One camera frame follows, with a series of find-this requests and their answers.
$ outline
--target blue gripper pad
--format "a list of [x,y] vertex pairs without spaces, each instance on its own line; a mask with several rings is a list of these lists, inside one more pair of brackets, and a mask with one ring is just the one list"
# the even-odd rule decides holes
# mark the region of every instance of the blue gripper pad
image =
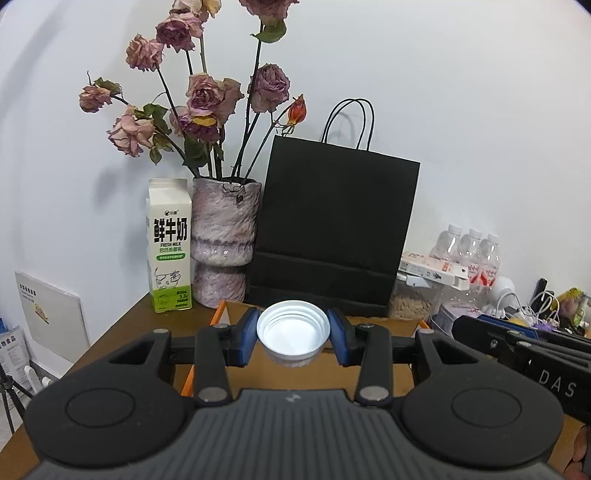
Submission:
[[337,362],[339,365],[348,366],[349,351],[347,350],[345,328],[334,310],[329,309],[326,314],[330,322],[330,343],[335,351]]
[[490,317],[488,315],[480,315],[478,320],[482,320],[483,322],[493,323],[498,325],[499,327],[507,328],[508,330],[515,330],[516,332],[522,333],[528,338],[532,338],[534,340],[539,340],[537,332],[533,328],[523,327],[521,325],[517,325],[515,323],[506,322],[501,319],[496,319],[494,317]]
[[238,355],[237,367],[245,367],[251,359],[252,351],[254,350],[258,337],[256,335],[256,323],[261,315],[261,312],[257,308],[250,308],[244,315],[248,315],[245,325],[242,330],[242,336],[240,338],[240,347]]

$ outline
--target fresh milk carton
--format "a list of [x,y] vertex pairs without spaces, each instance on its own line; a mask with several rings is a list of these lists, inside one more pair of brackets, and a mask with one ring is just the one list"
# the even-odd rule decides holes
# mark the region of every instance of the fresh milk carton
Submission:
[[191,198],[186,179],[152,179],[146,199],[150,293],[156,312],[191,308]]

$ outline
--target pink rose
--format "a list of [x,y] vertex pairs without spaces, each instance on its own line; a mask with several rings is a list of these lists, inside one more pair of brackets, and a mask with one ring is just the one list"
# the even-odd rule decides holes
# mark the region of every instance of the pink rose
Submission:
[[80,108],[88,113],[96,113],[99,108],[112,103],[111,91],[96,85],[87,85],[80,94]]
[[189,77],[187,106],[193,116],[211,115],[222,103],[223,90],[207,73],[198,73]]
[[236,104],[238,100],[244,98],[244,94],[240,91],[240,82],[232,79],[223,79],[218,84],[224,90],[223,100],[214,111],[214,116],[217,118],[217,124],[221,127],[228,121],[228,117],[236,113]]
[[153,120],[136,120],[134,117],[135,107],[128,105],[125,113],[115,121],[113,130],[109,130],[109,140],[117,147],[117,150],[122,151],[125,155],[132,157],[139,157],[139,154],[144,150],[140,147],[143,145],[152,148],[152,135],[156,128]]
[[156,26],[156,40],[174,48],[177,53],[192,50],[195,43],[191,38],[203,35],[202,23],[189,10],[171,10],[168,18]]
[[204,125],[196,124],[193,122],[193,117],[189,114],[189,109],[186,106],[178,106],[176,107],[176,110],[178,114],[178,122],[173,111],[171,111],[168,116],[168,120],[170,120],[170,124],[176,135],[180,137],[184,132],[187,135],[204,142],[217,142],[220,140],[221,135],[217,125],[206,127]]
[[162,63],[162,51],[164,45],[157,40],[146,40],[141,35],[136,35],[129,42],[127,47],[127,63],[133,69],[139,69],[145,72],[151,70],[154,72]]
[[287,9],[291,4],[300,3],[299,0],[240,0],[243,7],[251,15],[259,17],[273,17],[285,20],[287,18]]
[[232,79],[214,80],[207,73],[198,73],[189,77],[187,107],[195,116],[214,116],[221,127],[234,113],[236,103],[244,94],[240,83]]
[[267,63],[256,71],[252,110],[256,113],[274,112],[277,105],[289,100],[290,80],[277,65]]
[[174,8],[188,9],[191,13],[197,15],[202,22],[206,22],[209,15],[215,17],[222,7],[220,0],[176,0]]

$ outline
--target food container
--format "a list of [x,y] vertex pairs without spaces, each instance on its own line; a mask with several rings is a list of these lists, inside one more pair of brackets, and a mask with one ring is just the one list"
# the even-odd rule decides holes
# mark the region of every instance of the food container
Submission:
[[401,320],[426,320],[441,288],[439,283],[398,272],[388,316]]
[[286,300],[261,313],[256,333],[274,362],[287,367],[302,367],[322,351],[330,335],[330,323],[316,305]]

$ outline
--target pink textured vase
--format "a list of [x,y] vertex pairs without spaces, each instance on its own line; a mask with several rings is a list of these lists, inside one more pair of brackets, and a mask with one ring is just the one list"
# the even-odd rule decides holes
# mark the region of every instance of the pink textured vase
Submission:
[[261,184],[193,180],[191,257],[196,261],[193,298],[216,308],[244,300],[245,266],[252,260]]

